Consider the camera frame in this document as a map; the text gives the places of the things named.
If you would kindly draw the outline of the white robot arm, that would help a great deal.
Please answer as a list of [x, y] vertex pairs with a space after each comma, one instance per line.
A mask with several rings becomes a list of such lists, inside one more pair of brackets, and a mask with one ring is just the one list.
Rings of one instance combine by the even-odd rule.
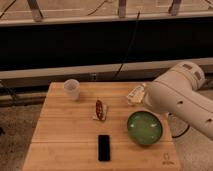
[[204, 82], [197, 64], [180, 62], [147, 86], [143, 103], [153, 112], [178, 116], [213, 140], [213, 100], [197, 92]]

